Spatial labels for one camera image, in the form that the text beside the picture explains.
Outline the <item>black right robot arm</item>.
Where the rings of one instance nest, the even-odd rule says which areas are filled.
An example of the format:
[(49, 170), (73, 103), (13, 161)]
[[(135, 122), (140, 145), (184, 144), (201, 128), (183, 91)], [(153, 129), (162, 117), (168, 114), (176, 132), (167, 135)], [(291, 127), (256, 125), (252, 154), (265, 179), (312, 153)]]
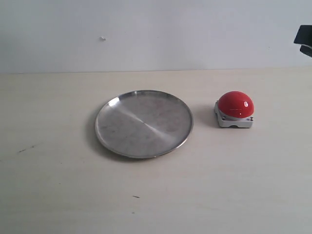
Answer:
[(300, 52), (312, 57), (312, 25), (300, 25), (294, 44), (300, 45)]

